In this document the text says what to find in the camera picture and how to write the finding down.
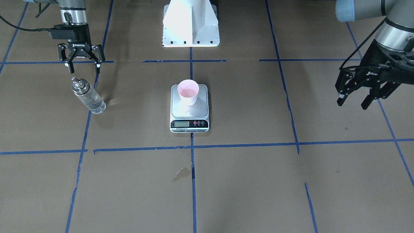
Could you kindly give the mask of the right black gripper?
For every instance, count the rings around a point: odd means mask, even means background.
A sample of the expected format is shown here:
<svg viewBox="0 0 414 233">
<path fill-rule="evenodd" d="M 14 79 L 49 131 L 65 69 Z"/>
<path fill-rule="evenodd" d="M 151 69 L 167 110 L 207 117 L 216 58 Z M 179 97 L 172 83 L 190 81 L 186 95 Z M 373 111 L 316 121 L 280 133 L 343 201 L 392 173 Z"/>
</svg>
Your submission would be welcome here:
<svg viewBox="0 0 414 233">
<path fill-rule="evenodd" d="M 58 44 L 59 60 L 67 64 L 70 74 L 74 74 L 72 63 L 75 57 L 84 57 L 94 63 L 95 74 L 100 73 L 100 66 L 105 62 L 105 54 L 101 44 L 93 45 L 89 32 L 78 33 L 78 39 L 69 39 L 67 44 Z"/>
</svg>

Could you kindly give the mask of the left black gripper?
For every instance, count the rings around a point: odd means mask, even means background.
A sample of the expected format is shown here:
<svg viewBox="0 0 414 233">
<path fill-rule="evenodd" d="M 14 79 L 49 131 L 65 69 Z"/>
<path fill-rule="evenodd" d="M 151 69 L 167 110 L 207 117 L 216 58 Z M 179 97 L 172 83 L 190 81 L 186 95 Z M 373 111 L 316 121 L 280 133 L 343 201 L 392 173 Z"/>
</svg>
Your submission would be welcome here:
<svg viewBox="0 0 414 233">
<path fill-rule="evenodd" d="M 375 99 L 386 99 L 401 84 L 413 85 L 413 40 L 402 51 L 389 50 L 372 41 L 359 65 L 340 66 L 336 102 L 342 106 L 351 93 L 367 87 L 369 94 L 361 103 L 361 108 L 367 110 Z"/>
</svg>

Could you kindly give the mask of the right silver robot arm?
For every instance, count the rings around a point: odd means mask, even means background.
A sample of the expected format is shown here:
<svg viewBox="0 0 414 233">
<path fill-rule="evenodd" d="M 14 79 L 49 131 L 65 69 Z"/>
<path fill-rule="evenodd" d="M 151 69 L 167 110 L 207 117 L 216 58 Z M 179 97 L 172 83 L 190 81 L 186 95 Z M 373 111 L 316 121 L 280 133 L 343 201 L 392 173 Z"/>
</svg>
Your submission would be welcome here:
<svg viewBox="0 0 414 233">
<path fill-rule="evenodd" d="M 95 73 L 100 73 L 100 64 L 105 62 L 102 45 L 91 42 L 87 22 L 86 3 L 84 0 L 32 0 L 32 3 L 45 3 L 47 6 L 58 4 L 62 24 L 53 28 L 20 28 L 23 31 L 48 31 L 52 39 L 66 40 L 58 44 L 58 59 L 68 66 L 70 74 L 74 73 L 73 59 L 87 58 L 94 64 Z"/>
</svg>

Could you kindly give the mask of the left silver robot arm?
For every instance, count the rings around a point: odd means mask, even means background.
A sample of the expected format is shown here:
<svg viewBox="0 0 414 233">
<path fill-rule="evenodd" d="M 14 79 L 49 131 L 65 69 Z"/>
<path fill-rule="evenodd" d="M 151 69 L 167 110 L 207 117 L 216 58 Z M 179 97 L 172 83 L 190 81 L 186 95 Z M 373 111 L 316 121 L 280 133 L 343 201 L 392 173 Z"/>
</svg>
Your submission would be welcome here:
<svg viewBox="0 0 414 233">
<path fill-rule="evenodd" d="M 337 104 L 361 87 L 369 94 L 361 103 L 367 109 L 376 99 L 388 98 L 401 84 L 414 83 L 412 0 L 337 0 L 336 17 L 340 22 L 383 16 L 370 33 L 374 39 L 359 65 L 340 66 L 335 88 Z"/>
</svg>

